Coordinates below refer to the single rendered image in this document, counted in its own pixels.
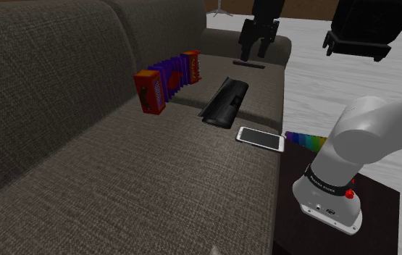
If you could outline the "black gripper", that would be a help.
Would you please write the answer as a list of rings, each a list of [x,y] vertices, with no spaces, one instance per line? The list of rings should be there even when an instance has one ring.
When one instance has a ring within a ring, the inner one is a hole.
[[[258,57],[264,58],[269,45],[275,41],[280,17],[285,0],[254,0],[252,15],[257,22],[273,22],[261,25],[259,28],[255,22],[245,19],[238,43],[241,45],[240,59],[248,61],[253,44],[260,38],[261,44],[258,50]]]

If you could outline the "black remote control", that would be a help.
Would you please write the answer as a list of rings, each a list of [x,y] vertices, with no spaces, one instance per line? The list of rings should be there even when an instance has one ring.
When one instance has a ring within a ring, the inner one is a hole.
[[[233,64],[239,65],[239,66],[244,66],[244,67],[258,68],[258,69],[264,69],[266,67],[264,64],[255,64],[255,63],[243,62],[243,61],[239,61],[239,60],[233,60]]]

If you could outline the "grey tripod stand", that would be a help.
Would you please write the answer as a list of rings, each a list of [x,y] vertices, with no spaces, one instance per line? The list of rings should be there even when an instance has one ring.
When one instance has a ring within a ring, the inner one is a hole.
[[[222,9],[222,0],[217,0],[217,8],[206,14],[213,14],[213,17],[216,17],[218,14],[226,14],[227,16],[233,17],[233,14]]]

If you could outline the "white smartphone with dark screen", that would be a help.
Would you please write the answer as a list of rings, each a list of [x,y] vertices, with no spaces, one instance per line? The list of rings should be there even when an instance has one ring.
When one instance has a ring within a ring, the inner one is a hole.
[[[235,139],[270,151],[280,153],[285,151],[285,138],[283,136],[249,127],[240,127]]]

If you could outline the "grey-brown fabric sofa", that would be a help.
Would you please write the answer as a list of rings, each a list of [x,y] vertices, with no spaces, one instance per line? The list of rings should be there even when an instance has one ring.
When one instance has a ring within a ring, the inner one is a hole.
[[[0,2],[0,255],[271,255],[291,42],[237,66],[203,0]],[[199,50],[200,76],[143,113],[133,76]],[[230,129],[198,115],[249,85]]]

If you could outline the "dark robot stand with rainbow stripes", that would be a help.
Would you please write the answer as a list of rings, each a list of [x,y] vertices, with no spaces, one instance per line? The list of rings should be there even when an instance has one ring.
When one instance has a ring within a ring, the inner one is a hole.
[[[285,140],[275,213],[272,255],[398,255],[400,193],[369,177],[355,177],[363,222],[347,235],[302,212],[292,185],[316,154]]]

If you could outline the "red and purple toy accordion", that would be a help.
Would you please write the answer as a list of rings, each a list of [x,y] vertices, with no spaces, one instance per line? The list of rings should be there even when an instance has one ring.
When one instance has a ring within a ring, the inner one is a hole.
[[[193,85],[200,76],[199,50],[186,51],[148,66],[133,76],[143,113],[160,114],[166,103],[185,85]]]

